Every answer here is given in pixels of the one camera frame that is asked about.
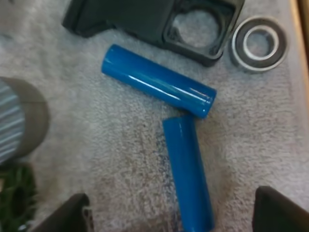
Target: ribbed metal cylinder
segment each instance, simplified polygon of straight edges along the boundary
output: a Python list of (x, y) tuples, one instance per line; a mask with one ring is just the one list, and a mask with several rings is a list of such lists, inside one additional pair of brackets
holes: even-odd
[(23, 80), (0, 77), (0, 164), (35, 149), (48, 124), (47, 104), (35, 87)]

